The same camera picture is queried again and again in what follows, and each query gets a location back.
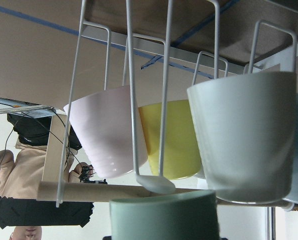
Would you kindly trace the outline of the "green cup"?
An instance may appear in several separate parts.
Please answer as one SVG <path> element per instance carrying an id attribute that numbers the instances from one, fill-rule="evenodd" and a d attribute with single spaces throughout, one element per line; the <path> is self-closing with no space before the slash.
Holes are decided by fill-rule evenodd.
<path id="1" fill-rule="evenodd" d="M 109 203 L 114 240 L 218 240 L 212 190 L 115 199 Z"/>

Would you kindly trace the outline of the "pink cup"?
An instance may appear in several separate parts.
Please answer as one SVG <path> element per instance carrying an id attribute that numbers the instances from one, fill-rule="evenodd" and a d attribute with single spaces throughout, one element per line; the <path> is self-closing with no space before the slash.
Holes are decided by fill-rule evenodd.
<path id="1" fill-rule="evenodd" d="M 99 177 L 115 178 L 133 171 L 128 85 L 87 95 L 63 109 Z"/>

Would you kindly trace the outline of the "yellow cup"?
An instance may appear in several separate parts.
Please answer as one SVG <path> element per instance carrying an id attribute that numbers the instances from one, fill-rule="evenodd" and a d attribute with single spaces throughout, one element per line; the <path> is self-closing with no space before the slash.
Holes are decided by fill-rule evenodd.
<path id="1" fill-rule="evenodd" d="M 139 107 L 149 167 L 153 175 L 159 174 L 161 103 Z M 191 177 L 202 169 L 189 101 L 167 103 L 164 139 L 163 176 L 169 180 Z"/>

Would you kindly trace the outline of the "white cup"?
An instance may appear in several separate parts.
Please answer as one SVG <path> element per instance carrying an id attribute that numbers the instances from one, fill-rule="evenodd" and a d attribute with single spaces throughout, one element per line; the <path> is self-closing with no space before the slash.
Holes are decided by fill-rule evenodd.
<path id="1" fill-rule="evenodd" d="M 228 202 L 264 204 L 291 190 L 294 72 L 205 81 L 187 95 L 207 186 Z"/>

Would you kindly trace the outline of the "seated person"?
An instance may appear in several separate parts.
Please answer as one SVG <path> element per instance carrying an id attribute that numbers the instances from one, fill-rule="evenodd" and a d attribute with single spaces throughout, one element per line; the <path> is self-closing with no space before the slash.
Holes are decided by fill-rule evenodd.
<path id="1" fill-rule="evenodd" d="M 18 134 L 15 148 L 19 150 L 16 158 L 10 150 L 0 151 L 0 196 L 14 199 L 36 199 L 40 181 L 43 176 L 47 145 L 50 135 L 52 117 L 30 118 L 16 114 L 7 114 L 7 121 L 13 125 Z M 69 183 L 82 183 L 79 179 L 81 162 L 69 171 L 74 156 L 82 148 L 74 129 L 69 132 L 70 151 L 67 154 L 63 177 Z M 16 226 L 9 240 L 41 240 L 41 226 Z"/>

